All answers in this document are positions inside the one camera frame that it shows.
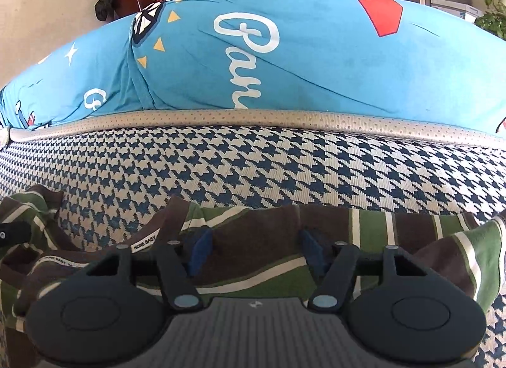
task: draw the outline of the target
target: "houndstooth fabric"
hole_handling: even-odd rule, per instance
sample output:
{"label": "houndstooth fabric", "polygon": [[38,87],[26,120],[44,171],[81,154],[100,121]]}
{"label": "houndstooth fabric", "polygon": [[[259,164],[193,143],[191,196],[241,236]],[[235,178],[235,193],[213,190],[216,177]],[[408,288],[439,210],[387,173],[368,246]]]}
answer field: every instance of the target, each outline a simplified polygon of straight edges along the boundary
{"label": "houndstooth fabric", "polygon": [[[82,249],[127,239],[171,195],[204,206],[321,203],[455,214],[506,207],[506,151],[282,128],[144,128],[11,144],[0,196],[65,192],[60,226]],[[479,366],[506,366],[506,296],[488,314]]]}

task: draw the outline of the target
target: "green plant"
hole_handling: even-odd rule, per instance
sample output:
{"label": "green plant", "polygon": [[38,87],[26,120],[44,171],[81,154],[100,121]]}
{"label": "green plant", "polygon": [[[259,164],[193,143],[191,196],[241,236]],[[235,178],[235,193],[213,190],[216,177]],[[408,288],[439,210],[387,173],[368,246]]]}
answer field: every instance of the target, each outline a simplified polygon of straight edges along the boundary
{"label": "green plant", "polygon": [[506,6],[501,0],[484,0],[487,12],[475,24],[485,31],[506,40]]}

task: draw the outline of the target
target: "blue blanket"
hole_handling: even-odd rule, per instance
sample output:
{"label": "blue blanket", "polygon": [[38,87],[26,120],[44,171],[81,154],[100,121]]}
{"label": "blue blanket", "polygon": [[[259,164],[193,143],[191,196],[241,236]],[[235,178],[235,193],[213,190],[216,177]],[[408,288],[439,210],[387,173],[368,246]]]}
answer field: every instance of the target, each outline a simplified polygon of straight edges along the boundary
{"label": "blue blanket", "polygon": [[3,88],[35,129],[142,109],[301,109],[506,131],[506,42],[399,0],[175,0],[56,50]]}

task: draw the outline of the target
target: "green and brown striped garment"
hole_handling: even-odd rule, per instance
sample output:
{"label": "green and brown striped garment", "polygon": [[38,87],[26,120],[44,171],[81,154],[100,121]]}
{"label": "green and brown striped garment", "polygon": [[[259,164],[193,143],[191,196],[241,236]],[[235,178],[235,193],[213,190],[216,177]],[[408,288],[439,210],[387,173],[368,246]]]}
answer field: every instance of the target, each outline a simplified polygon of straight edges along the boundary
{"label": "green and brown striped garment", "polygon": [[[2,312],[6,326],[21,332],[23,316],[38,296],[114,249],[79,251],[56,225],[61,197],[37,186],[0,204],[2,222],[27,221],[32,229],[30,241],[1,252]],[[505,224],[506,211],[478,226],[467,213],[391,214],[320,205],[209,209],[171,197],[166,208],[123,243],[133,252],[171,239],[184,243],[206,226],[212,229],[213,252],[194,278],[206,299],[297,296],[303,300],[309,298],[315,284],[300,250],[301,229],[328,241],[348,241],[372,253],[396,244],[452,281],[486,311],[504,284]],[[372,277],[359,278],[355,295],[374,284]],[[160,295],[152,280],[141,280],[138,286]]]}

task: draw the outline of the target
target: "silver screw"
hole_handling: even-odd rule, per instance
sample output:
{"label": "silver screw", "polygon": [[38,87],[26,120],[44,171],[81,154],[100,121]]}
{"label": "silver screw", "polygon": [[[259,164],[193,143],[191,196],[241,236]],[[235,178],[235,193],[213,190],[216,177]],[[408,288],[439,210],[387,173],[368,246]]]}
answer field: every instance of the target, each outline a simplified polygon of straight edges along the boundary
{"label": "silver screw", "polygon": [[174,305],[179,308],[191,308],[198,305],[198,298],[194,295],[179,295],[174,299]]}
{"label": "silver screw", "polygon": [[318,308],[332,308],[337,305],[337,298],[332,295],[318,295],[313,299],[313,305]]}

